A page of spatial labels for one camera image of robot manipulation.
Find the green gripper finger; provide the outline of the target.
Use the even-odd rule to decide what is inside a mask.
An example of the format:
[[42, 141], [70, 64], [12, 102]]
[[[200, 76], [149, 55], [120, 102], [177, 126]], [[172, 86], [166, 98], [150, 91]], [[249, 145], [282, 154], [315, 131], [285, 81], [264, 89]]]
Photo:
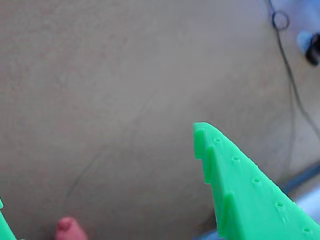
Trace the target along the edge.
[[320, 226], [219, 129], [193, 124], [194, 154], [226, 240], [317, 240]]
[[0, 240], [17, 240], [2, 212], [0, 212]]

